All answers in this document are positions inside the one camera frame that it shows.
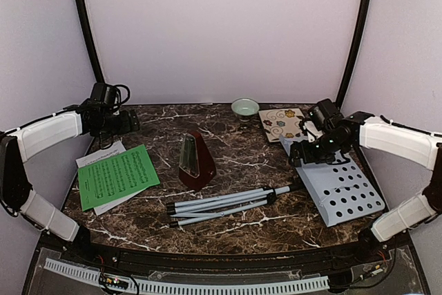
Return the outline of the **light blue music stand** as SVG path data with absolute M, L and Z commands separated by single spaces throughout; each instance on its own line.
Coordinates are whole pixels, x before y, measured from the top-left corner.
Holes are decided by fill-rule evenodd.
M 302 181 L 301 186 L 307 189 L 327 227 L 378 213 L 385 208 L 381 195 L 348 153 L 342 153 L 331 164 L 302 163 L 296 171 Z M 291 184 L 172 202 L 166 206 L 168 216 L 175 219 L 169 226 L 182 227 L 271 205 L 279 196 L 296 190 L 297 185 Z

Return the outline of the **red wooden metronome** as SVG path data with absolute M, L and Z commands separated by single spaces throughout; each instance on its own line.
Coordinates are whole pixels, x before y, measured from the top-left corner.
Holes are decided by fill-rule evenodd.
M 179 179 L 189 189 L 199 192 L 216 176 L 214 159 L 201 135 L 188 131 L 183 139 Z

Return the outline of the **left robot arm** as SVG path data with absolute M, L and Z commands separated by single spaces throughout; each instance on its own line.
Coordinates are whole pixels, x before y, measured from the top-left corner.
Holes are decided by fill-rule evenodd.
M 1 133 L 1 206 L 12 217 L 23 216 L 43 231 L 71 242 L 70 252 L 83 265 L 97 260 L 87 228 L 62 213 L 39 195 L 26 175 L 24 164 L 50 147 L 89 134 L 99 140 L 138 131 L 134 110 L 123 111 L 129 100 L 123 84 L 96 83 L 90 97 L 41 119 Z

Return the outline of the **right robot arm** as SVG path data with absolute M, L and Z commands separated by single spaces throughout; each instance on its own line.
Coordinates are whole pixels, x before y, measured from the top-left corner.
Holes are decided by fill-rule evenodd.
M 386 117 L 357 111 L 344 116 L 330 99 L 324 99 L 308 110 L 300 123 L 303 133 L 311 122 L 319 135 L 313 140 L 293 142 L 289 162 L 331 164 L 335 154 L 346 153 L 353 146 L 375 149 L 419 164 L 432 172 L 422 191 L 375 220 L 352 249 L 353 258 L 367 263 L 386 242 L 406 229 L 430 222 L 441 215 L 441 134 L 398 124 Z

